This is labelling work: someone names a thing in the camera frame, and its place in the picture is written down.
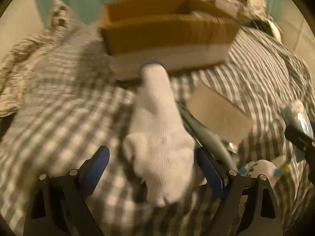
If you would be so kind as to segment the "black white floral blanket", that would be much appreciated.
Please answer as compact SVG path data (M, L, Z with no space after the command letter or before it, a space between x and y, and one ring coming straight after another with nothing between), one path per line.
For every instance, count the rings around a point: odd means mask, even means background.
M17 112L23 105L38 63L59 46L66 31L58 27L28 36L1 60L1 117Z

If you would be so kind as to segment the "white sock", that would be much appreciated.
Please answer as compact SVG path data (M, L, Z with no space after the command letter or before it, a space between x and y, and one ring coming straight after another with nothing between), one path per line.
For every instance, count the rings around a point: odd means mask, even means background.
M130 127L123 141L126 158L147 187L147 201L164 207L198 185L195 141L185 130L169 76L159 63L141 69Z

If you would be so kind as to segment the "cardboard box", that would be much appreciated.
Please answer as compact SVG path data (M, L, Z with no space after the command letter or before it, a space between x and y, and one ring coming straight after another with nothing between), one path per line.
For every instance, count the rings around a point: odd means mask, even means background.
M162 64L170 75L216 66L226 59L240 24L203 0L117 0L99 20L110 68L120 82L140 67Z

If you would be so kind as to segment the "white oval mirror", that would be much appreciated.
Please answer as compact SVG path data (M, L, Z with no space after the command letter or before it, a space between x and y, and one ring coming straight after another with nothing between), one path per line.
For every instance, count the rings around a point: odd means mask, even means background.
M265 0L248 0L248 6L251 9L258 11L266 10L266 2Z

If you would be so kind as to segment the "white plush toy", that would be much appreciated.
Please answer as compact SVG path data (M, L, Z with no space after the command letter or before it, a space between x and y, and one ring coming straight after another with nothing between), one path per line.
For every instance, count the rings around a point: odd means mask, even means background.
M251 161L239 168L238 171L240 175L252 178L257 178L261 174L264 174L270 182L271 187L274 188L279 179L289 173L289 167L286 162L287 157L282 155L272 161L264 159Z

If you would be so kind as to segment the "blue pill blister pack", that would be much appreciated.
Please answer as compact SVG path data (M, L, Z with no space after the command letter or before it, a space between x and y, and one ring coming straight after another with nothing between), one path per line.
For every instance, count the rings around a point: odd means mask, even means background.
M292 125L314 140L314 123L309 120L306 109L300 100L295 100L286 105L281 114L286 126ZM294 146L294 153L297 162L305 160L305 153L296 146Z

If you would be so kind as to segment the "patterned pillow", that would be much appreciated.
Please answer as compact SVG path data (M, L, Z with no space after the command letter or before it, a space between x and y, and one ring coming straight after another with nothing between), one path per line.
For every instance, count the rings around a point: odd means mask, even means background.
M80 22L71 7L61 0L53 0L47 23L51 30L58 32L60 35L68 35Z

